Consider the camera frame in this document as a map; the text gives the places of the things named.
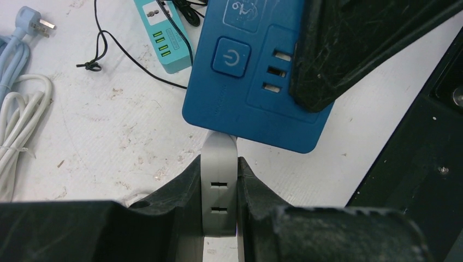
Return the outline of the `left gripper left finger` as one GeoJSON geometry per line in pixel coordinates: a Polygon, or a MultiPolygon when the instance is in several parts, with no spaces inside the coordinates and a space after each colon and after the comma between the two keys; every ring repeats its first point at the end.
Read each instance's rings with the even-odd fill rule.
{"type": "Polygon", "coordinates": [[[1,205],[1,261],[202,261],[200,158],[125,207],[114,201],[1,205]]]}

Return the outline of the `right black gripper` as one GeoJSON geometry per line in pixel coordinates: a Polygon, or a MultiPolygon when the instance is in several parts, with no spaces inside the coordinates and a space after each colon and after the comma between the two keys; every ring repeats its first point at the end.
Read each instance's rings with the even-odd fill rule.
{"type": "Polygon", "coordinates": [[[458,33],[348,206],[413,219],[436,261],[462,261],[462,33],[458,33]]]}

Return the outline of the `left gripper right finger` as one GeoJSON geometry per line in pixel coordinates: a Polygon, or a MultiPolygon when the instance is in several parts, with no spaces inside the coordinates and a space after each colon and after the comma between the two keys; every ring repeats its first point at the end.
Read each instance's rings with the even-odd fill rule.
{"type": "Polygon", "coordinates": [[[371,207],[297,207],[238,159],[240,261],[433,261],[418,226],[371,207]]]}

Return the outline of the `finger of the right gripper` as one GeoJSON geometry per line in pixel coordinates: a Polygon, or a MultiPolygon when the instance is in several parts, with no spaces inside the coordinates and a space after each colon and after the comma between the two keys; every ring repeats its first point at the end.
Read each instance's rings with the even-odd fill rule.
{"type": "Polygon", "coordinates": [[[304,1],[289,94],[320,112],[384,61],[462,11],[462,1],[304,1]]]}

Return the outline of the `white charger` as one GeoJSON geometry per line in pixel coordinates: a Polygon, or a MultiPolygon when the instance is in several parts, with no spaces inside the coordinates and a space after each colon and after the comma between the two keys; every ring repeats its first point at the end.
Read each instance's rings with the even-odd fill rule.
{"type": "Polygon", "coordinates": [[[209,131],[200,154],[201,216],[206,237],[234,237],[237,220],[236,137],[209,131]]]}

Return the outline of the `blue white small adapter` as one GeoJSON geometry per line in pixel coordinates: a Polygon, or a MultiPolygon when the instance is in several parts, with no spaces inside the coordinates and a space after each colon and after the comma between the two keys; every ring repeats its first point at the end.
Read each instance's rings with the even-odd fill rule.
{"type": "Polygon", "coordinates": [[[209,1],[182,108],[191,125],[311,152],[331,112],[290,96],[304,1],[209,1]]]}

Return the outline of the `teal power strip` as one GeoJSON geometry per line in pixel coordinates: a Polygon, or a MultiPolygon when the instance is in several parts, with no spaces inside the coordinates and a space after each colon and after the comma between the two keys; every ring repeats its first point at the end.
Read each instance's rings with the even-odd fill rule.
{"type": "Polygon", "coordinates": [[[192,65],[187,32],[172,1],[134,0],[156,56],[168,74],[192,65]]]}

